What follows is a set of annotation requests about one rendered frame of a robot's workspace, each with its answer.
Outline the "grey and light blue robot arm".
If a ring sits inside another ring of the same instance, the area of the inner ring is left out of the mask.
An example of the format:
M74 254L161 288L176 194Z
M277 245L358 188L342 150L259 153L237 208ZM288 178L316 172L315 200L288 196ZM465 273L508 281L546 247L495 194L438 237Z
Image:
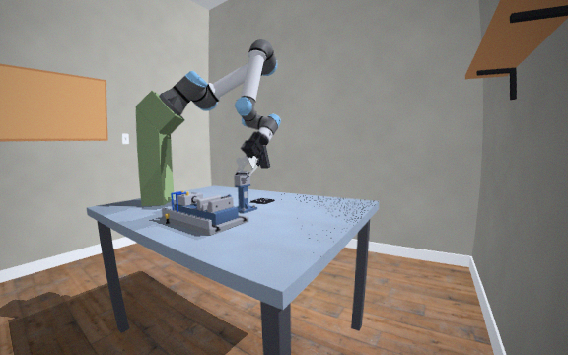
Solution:
M264 39L255 41L248 53L249 61L214 84L206 83L194 71L190 71L171 89L161 93L160 99L176 115L182 115L186 105L193 101L197 107L208 111L213 109L221 96L244 83L241 97L235 108L242 117L242 125L257 129L270 141L281 120L276 114L268 117L258 115L254 110L260 75L269 76L277 69L277 60L271 44ZM266 58L267 57L267 58ZM216 104L214 104L216 102ZM265 128L266 127L266 128Z

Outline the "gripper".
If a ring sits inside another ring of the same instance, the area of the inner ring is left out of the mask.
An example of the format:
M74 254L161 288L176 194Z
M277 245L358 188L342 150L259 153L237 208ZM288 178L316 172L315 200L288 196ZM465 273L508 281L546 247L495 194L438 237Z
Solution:
M241 149L243 148L242 151L245 152L247 156L244 156L242 159L241 158L236 159L237 164L239 166L238 170L243 170L244 167L248 163L250 163L251 170L249 171L248 176L250 176L256 170L256 168L259 167L259 165L261 164L264 156L263 155L264 151L261 146L267 145L269 142L268 138L265 135L261 134L260 131L254 132L252 136L249 140L247 140L244 143L245 146L241 147ZM257 139L258 136L260 137ZM260 145L257 143L257 141ZM237 174L238 170L236 170L235 175Z

